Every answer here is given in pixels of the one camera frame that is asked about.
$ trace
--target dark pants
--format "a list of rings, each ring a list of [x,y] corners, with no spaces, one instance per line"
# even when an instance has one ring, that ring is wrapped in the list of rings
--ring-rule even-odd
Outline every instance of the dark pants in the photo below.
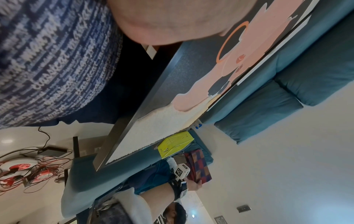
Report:
[[[151,58],[141,44],[127,36],[123,38],[123,48],[116,70],[105,88],[90,103],[78,111],[50,121],[28,126],[54,126],[60,121],[71,124],[107,123],[114,124],[120,116],[136,110],[140,98],[145,92],[145,83],[149,79]]]

